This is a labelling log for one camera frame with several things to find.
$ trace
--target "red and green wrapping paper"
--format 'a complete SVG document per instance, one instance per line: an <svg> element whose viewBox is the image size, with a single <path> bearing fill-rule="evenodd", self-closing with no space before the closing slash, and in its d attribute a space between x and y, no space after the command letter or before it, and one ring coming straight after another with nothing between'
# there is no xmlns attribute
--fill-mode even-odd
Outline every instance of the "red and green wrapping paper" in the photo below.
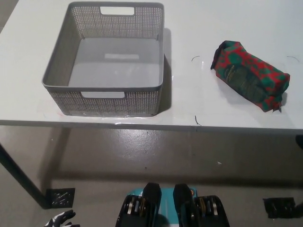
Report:
<svg viewBox="0 0 303 227"><path fill-rule="evenodd" d="M240 42L224 41L214 54L211 70L264 112L280 110L290 75L248 53Z"/></svg>

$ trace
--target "wrapped package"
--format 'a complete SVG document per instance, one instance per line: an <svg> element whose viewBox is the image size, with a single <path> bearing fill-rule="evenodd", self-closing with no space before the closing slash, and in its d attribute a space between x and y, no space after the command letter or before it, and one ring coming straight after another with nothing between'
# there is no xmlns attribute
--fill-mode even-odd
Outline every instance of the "wrapped package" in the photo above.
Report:
<svg viewBox="0 0 303 227"><path fill-rule="evenodd" d="M290 75L248 53L240 42L224 41L214 54L211 70L233 90L264 112L281 110Z"/></svg>

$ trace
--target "gray plastic basket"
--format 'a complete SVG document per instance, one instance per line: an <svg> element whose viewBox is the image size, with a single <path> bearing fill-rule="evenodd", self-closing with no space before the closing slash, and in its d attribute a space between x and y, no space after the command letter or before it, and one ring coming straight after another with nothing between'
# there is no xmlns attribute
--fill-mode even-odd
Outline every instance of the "gray plastic basket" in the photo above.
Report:
<svg viewBox="0 0 303 227"><path fill-rule="evenodd" d="M156 115L163 30L160 3L71 3L43 85L65 115Z"/></svg>

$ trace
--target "gray concrete floor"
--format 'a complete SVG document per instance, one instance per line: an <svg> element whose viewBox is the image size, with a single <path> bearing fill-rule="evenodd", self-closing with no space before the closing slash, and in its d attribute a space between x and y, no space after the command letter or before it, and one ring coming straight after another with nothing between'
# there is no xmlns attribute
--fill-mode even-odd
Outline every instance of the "gray concrete floor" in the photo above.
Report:
<svg viewBox="0 0 303 227"><path fill-rule="evenodd" d="M17 0L0 0L0 31ZM218 195L232 227L299 227L302 219L270 220L263 198L294 197L283 185L303 179L294 136L0 126L0 142L44 189L75 187L74 223L114 226L126 194L148 181L186 182ZM0 166L0 226L43 226L63 210L42 210Z"/></svg>

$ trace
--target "basket handle hole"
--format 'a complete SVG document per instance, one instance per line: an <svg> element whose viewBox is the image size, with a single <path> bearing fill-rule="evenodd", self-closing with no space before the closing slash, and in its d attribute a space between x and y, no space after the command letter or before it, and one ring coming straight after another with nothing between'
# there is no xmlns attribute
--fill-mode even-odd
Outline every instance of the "basket handle hole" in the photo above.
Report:
<svg viewBox="0 0 303 227"><path fill-rule="evenodd" d="M134 7L107 7L101 6L103 15L134 15Z"/></svg>
<svg viewBox="0 0 303 227"><path fill-rule="evenodd" d="M85 92L82 91L81 95L84 98L125 98L124 92L112 92L112 91L93 91L93 92Z"/></svg>

